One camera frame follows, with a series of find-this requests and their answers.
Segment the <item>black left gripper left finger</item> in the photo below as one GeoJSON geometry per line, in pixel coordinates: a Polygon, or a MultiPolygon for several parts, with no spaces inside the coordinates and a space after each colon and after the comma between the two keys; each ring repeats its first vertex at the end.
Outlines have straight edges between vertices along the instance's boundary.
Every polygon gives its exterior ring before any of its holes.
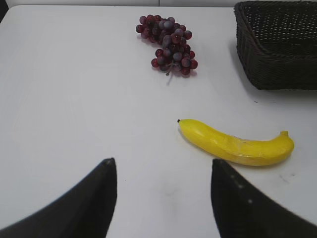
{"type": "Polygon", "coordinates": [[[63,196],[1,229],[2,238],[104,238],[117,201],[114,158],[101,161],[63,196]]]}

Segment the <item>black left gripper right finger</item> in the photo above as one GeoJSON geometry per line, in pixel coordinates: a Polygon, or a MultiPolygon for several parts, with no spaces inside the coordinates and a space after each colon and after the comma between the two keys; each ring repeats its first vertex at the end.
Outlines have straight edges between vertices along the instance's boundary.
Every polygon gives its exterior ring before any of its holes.
{"type": "Polygon", "coordinates": [[[222,238],[315,238],[316,225],[285,209],[223,159],[213,159],[211,205],[222,238]]]}

